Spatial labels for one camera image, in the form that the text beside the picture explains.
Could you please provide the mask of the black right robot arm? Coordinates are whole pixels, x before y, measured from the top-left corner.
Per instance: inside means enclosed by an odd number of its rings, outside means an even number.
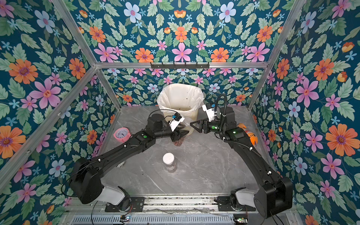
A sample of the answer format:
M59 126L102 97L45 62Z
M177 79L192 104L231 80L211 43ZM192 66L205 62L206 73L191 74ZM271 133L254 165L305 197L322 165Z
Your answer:
M231 107L216 109L210 104L202 106L205 119L190 125L197 132L213 132L222 142L227 143L245 162L253 174L258 189L240 187L231 191L228 204L234 210L245 206L255 208L263 218L275 216L293 206L293 183L281 177L257 151L249 133L238 127Z

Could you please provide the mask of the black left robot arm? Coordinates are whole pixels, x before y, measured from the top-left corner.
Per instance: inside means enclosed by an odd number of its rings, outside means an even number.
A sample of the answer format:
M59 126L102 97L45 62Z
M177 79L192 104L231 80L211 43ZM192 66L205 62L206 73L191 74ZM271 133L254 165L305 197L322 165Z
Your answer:
M176 142L185 137L188 131L184 130L183 121L179 113L175 113L169 122L162 114L149 116L147 126L132 134L125 143L97 157L78 159L69 179L69 187L82 204L100 201L126 210L130 205L130 195L120 186L103 184L102 177L120 163L152 147L157 139L169 137Z

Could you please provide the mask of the clear jar with dried flowers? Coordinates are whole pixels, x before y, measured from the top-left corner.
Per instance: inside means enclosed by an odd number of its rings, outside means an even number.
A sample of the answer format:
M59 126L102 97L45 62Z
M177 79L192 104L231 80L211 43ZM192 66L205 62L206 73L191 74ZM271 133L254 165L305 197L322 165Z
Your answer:
M182 146L182 144L184 143L185 139L186 139L187 136L184 136L182 138L180 138L179 140L175 141L173 144L177 147L180 147Z

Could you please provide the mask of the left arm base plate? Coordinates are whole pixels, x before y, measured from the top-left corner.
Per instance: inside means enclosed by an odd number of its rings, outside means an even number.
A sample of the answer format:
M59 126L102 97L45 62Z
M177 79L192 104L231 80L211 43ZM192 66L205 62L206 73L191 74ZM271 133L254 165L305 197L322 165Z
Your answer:
M144 197L125 197L118 205L108 203L105 212L142 212L144 201Z

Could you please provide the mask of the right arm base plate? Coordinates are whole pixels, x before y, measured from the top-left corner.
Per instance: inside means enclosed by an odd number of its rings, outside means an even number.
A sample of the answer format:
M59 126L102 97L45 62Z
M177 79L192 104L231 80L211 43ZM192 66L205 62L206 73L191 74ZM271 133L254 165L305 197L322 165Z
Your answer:
M231 204L229 196L218 196L214 199L214 202L217 204L218 211L220 212L235 212L239 210Z

